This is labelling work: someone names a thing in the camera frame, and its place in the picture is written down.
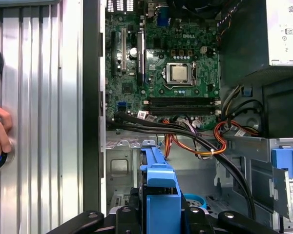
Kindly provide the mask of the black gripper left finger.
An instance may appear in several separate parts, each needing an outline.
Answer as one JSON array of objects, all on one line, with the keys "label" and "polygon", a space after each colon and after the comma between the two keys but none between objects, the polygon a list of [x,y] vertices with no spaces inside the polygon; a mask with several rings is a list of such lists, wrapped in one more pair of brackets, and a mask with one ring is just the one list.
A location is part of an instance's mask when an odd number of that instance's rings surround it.
[{"label": "black gripper left finger", "polygon": [[141,234],[139,189],[131,188],[127,206],[111,209],[107,216],[99,211],[84,211],[51,230],[50,234]]}]

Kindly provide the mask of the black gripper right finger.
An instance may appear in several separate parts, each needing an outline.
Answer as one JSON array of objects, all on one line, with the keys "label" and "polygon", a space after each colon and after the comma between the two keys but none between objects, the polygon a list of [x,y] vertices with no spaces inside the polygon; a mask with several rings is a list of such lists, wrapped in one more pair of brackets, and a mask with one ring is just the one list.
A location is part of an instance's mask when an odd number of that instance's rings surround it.
[{"label": "black gripper right finger", "polygon": [[183,234],[275,234],[266,227],[238,212],[222,211],[217,217],[202,206],[190,205],[182,195]]}]

